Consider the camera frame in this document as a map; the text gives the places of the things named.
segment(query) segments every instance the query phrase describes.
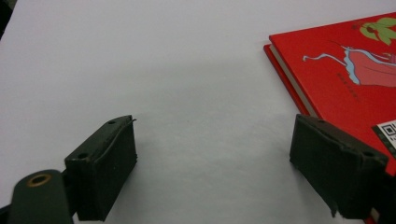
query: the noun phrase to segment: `white surface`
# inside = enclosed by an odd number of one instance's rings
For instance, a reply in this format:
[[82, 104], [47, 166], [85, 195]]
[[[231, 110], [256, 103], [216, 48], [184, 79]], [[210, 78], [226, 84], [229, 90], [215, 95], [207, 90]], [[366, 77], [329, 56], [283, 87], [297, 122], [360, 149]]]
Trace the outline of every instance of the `white surface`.
[[361, 223], [332, 218], [290, 165], [298, 111], [262, 46], [273, 33], [395, 9], [20, 0], [0, 42], [0, 206], [21, 178], [62, 170], [105, 121], [132, 114], [139, 161], [108, 224]]

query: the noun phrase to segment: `illustration on book cover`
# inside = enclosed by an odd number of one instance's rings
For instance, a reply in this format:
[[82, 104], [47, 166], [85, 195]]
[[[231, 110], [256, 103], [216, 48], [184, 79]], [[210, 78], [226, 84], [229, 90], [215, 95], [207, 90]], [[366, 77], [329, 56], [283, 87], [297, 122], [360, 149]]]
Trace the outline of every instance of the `illustration on book cover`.
[[[390, 46], [396, 42], [396, 19], [382, 18], [377, 22], [366, 22], [358, 25], [361, 34], [367, 38]], [[396, 88], [396, 52], [375, 54], [366, 49], [353, 49], [352, 47], [340, 46], [345, 53], [342, 60], [321, 53], [317, 57], [304, 56], [303, 61], [331, 58], [340, 63], [349, 74], [349, 78], [357, 85], [375, 85]]]

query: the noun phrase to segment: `qr code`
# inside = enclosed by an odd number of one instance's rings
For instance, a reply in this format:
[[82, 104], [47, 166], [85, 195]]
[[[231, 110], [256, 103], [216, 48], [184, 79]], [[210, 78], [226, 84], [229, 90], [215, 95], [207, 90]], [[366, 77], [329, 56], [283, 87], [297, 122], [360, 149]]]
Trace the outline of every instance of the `qr code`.
[[393, 135], [396, 135], [396, 124], [395, 123], [385, 124], [380, 127], [383, 130], [383, 133], [386, 134], [387, 136], [391, 137]]

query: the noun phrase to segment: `red book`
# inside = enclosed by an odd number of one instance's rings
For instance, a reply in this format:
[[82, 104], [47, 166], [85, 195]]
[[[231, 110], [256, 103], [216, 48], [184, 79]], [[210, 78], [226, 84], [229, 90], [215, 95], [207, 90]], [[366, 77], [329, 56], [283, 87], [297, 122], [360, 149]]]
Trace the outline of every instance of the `red book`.
[[389, 157], [396, 175], [396, 12], [270, 35], [295, 104]]

